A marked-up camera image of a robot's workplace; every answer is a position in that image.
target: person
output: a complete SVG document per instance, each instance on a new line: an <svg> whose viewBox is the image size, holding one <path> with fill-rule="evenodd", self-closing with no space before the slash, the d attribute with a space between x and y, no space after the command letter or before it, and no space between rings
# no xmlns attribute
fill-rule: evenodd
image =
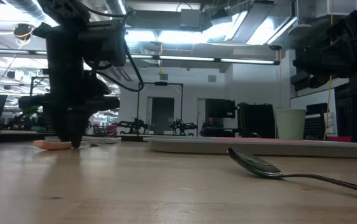
<svg viewBox="0 0 357 224"><path fill-rule="evenodd" d="M224 125L220 124L216 118L209 118L209 120L202 125L201 136L208 135L205 133L206 128L224 128Z"/></svg>

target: cable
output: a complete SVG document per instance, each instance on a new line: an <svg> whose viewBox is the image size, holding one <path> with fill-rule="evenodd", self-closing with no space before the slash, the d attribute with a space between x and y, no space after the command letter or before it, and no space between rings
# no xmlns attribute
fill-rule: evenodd
<svg viewBox="0 0 357 224"><path fill-rule="evenodd" d="M126 27L126 23L127 23L127 20L130 16L134 15L135 14L135 11L134 10L131 10L131 11L128 11L127 14L124 15L123 17L123 27Z"/></svg>
<svg viewBox="0 0 357 224"><path fill-rule="evenodd" d="M92 63L92 62L90 62L89 60L85 60L84 59L84 62L89 66L89 67L94 67L94 63ZM107 65L98 65L98 67L97 67L97 70L106 70L106 69L108 69L108 68L110 68L110 67L112 67L113 65L112 65L112 63L109 63L109 64L107 64Z"/></svg>
<svg viewBox="0 0 357 224"><path fill-rule="evenodd" d="M15 34L15 29L16 29L16 28L13 28L12 32L14 33L14 36L17 37L17 38L27 37L28 35L32 34L33 31L34 31L34 28L32 28L32 29L30 30L30 32L28 32L28 33L26 33L26 34L16 35L16 34Z"/></svg>
<svg viewBox="0 0 357 224"><path fill-rule="evenodd" d="M186 5L189 6L191 9L193 9L192 6L191 6L190 4L188 4L187 2L180 2L180 3L178 4L177 8L176 8L176 12L178 12L178 8L179 8L180 5L182 5L182 3L186 4Z"/></svg>
<svg viewBox="0 0 357 224"><path fill-rule="evenodd" d="M116 83L118 86L120 86L120 87L122 87L122 88L124 88L124 89L126 89L128 91L139 92L139 91L143 90L143 88L144 88L144 83L143 83L140 71L138 70L138 67L135 65L135 62L134 62L134 60L133 60L133 58L131 56L130 51L128 50L127 43L125 41L124 41L124 48L126 50L127 57L128 57L130 63L132 64L132 66L134 68L136 76L138 77L138 80L140 81L140 86L139 86L139 88L137 90L121 84L119 81L115 80L114 78L108 76L107 74L105 74L103 72L99 72L98 71L98 66L95 66L95 65L99 64L99 60L97 60L97 59L95 59L95 61L94 61L94 66L92 67L92 70L91 70L91 76L99 74L99 75L109 79L113 83Z"/></svg>

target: door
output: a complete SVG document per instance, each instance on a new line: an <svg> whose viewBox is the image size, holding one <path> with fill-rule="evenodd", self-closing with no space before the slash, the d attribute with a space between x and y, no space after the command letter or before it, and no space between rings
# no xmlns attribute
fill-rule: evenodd
<svg viewBox="0 0 357 224"><path fill-rule="evenodd" d="M152 126L155 134L171 131L174 120L174 98L154 97L152 100Z"/></svg>
<svg viewBox="0 0 357 224"><path fill-rule="evenodd" d="M198 99L198 133L196 136L200 136L202 131L202 125L206 121L206 99Z"/></svg>

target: metal frame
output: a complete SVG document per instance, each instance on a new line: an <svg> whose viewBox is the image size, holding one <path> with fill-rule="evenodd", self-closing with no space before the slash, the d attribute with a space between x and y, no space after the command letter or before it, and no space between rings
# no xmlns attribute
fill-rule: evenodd
<svg viewBox="0 0 357 224"><path fill-rule="evenodd" d="M157 86L157 82L144 82L145 84L153 84ZM183 83L166 83L166 85L163 86L168 86L168 85L179 85L181 87L181 115L180 119L183 120L183 96L184 96L184 84ZM141 91L138 92L138 97L136 99L136 118L139 119L139 113L140 113L140 93Z"/></svg>
<svg viewBox="0 0 357 224"><path fill-rule="evenodd" d="M37 86L34 86L34 80L38 79L38 78L41 78L41 79L46 79L46 78L49 78L49 77L31 77L31 82L30 82L30 96L33 95L33 89Z"/></svg>

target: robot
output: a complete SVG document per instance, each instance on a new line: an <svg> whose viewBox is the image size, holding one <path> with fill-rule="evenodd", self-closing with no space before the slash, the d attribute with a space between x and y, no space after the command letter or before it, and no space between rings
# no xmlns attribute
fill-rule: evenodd
<svg viewBox="0 0 357 224"><path fill-rule="evenodd" d="M120 106L118 98L104 96L111 91L97 78L97 73L102 74L99 70L124 66L127 55L143 82L125 43L125 22L133 11L126 15L104 14L119 19L89 22L89 11L96 11L78 0L38 2L42 10L60 24L51 27L42 23L32 33L46 40L50 93L23 96L19 107L43 106L44 115L60 140L70 141L78 148L91 115ZM83 69L83 61L91 71ZM106 78L119 84L107 75Z"/></svg>
<svg viewBox="0 0 357 224"><path fill-rule="evenodd" d="M168 126L173 130L173 134L177 134L177 129L179 130L179 135L180 136L185 136L185 130L194 130L197 129L198 126L194 123L182 123L180 119L177 119L176 121L173 121L173 123Z"/></svg>
<svg viewBox="0 0 357 224"><path fill-rule="evenodd" d="M140 134L140 129L143 128L143 134L148 129L148 125L141 119L135 118L134 121L120 121L114 125L123 128L129 128L129 132L120 131L120 134Z"/></svg>
<svg viewBox="0 0 357 224"><path fill-rule="evenodd" d="M311 87L325 84L331 75L333 78L357 75L357 10L334 23L324 39L304 51L293 65L314 76L308 79Z"/></svg>

